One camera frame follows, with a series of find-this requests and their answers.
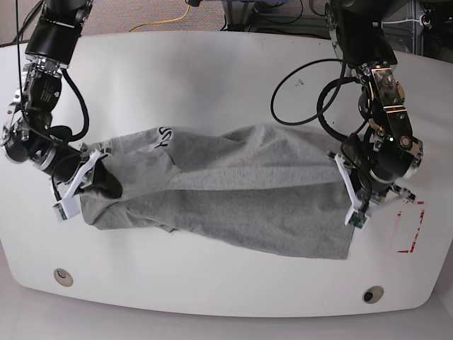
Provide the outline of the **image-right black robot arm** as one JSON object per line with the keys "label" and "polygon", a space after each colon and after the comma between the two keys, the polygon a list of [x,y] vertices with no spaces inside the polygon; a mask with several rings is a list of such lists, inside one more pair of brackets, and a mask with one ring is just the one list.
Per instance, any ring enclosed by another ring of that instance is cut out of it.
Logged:
{"label": "image-right black robot arm", "polygon": [[[395,79],[394,51],[383,31],[384,19],[406,5],[405,1],[329,1],[325,16],[335,60],[342,65],[340,77],[320,93],[314,116],[298,125],[318,120],[323,129],[340,141],[334,156],[343,177],[351,207],[346,220],[366,220],[393,191],[397,198],[413,201],[415,196],[396,185],[415,173],[423,159],[423,143],[413,134],[405,104],[405,93]],[[366,129],[343,135],[328,126],[324,113],[342,85],[355,82],[362,87],[358,101],[361,126]]]}

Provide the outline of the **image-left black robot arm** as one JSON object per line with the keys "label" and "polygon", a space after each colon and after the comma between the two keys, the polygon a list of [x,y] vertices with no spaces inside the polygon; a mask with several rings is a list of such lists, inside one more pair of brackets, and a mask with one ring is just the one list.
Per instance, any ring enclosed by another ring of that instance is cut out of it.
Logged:
{"label": "image-left black robot arm", "polygon": [[[25,49],[28,63],[19,68],[19,87],[1,129],[1,147],[10,161],[31,161],[50,176],[53,189],[74,181],[88,164],[88,155],[71,146],[87,135],[90,119],[67,69],[92,6],[92,1],[42,1],[38,6],[40,17]],[[52,124],[64,82],[81,106],[83,125],[78,133]]]}

